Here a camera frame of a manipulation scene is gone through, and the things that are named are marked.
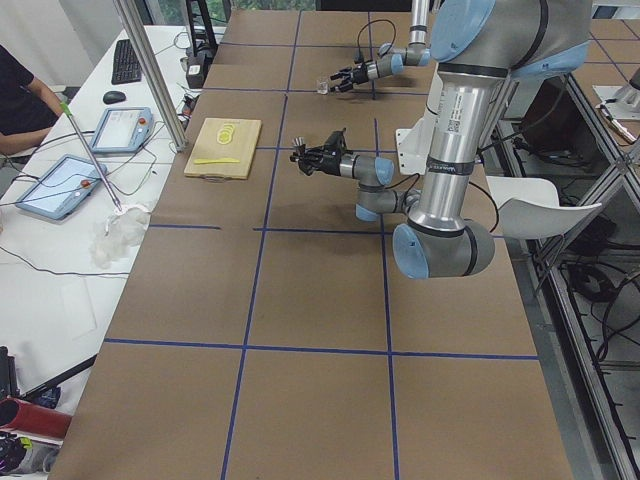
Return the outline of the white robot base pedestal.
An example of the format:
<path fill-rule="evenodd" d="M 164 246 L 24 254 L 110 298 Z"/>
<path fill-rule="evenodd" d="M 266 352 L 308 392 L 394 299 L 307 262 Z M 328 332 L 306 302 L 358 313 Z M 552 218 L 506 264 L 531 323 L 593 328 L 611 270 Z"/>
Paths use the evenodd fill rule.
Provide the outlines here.
<path fill-rule="evenodd" d="M 474 126 L 477 96 L 470 90 L 446 88 L 440 104 L 442 117 L 425 108 L 411 129 L 396 130 L 400 171 L 420 174 L 443 171 L 470 175 L 474 168 L 469 140 Z"/>

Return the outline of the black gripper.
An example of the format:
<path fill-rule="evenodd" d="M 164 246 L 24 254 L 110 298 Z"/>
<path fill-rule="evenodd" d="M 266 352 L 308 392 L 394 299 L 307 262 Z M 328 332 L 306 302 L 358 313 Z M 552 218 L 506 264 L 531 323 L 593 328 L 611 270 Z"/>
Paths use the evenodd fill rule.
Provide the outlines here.
<path fill-rule="evenodd" d="M 342 81 L 331 87 L 332 92 L 345 93 L 351 91 L 354 88 L 353 84 L 364 84 L 375 79 L 375 63 L 363 62 L 352 69 L 341 69 L 332 74 L 329 79 L 331 81 Z"/>
<path fill-rule="evenodd" d="M 299 170 L 305 175 L 312 175 L 316 171 L 345 175 L 347 167 L 343 164 L 343 158 L 349 155 L 349 150 L 295 148 L 289 159 L 291 162 L 298 162 Z"/>

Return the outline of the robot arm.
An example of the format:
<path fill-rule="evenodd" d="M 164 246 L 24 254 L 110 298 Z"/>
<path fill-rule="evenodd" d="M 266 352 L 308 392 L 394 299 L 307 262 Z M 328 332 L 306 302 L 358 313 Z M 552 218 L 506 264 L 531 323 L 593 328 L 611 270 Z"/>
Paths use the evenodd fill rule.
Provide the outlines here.
<path fill-rule="evenodd" d="M 496 89 L 506 80 L 554 77 L 586 59 L 592 18 L 588 1 L 447 1 L 431 14 L 412 5 L 409 42 L 374 61 L 337 72 L 335 89 L 437 65 L 443 87 L 420 189 L 397 191 L 389 159 L 351 151 L 342 131 L 322 146 L 294 142 L 291 160 L 305 174 L 323 172 L 358 183 L 356 214 L 372 221 L 403 213 L 393 233 L 400 271 L 412 279 L 462 277 L 484 270 L 495 253 L 490 232 L 461 215 L 484 123 Z"/>
<path fill-rule="evenodd" d="M 409 42 L 406 47 L 400 48 L 394 45 L 396 39 L 396 26 L 391 20 L 380 19 L 380 22 L 390 23 L 393 27 L 391 42 L 383 43 L 378 49 L 378 57 L 365 61 L 361 46 L 361 34 L 376 20 L 364 25 L 356 37 L 357 55 L 352 67 L 345 67 L 329 77 L 332 85 L 328 86 L 329 92 L 347 92 L 355 85 L 369 83 L 376 79 L 401 73 L 406 66 L 425 66 L 429 63 L 431 54 L 427 47 L 428 38 L 428 14 L 430 2 L 416 0 L 412 2 L 411 25 L 409 28 Z"/>

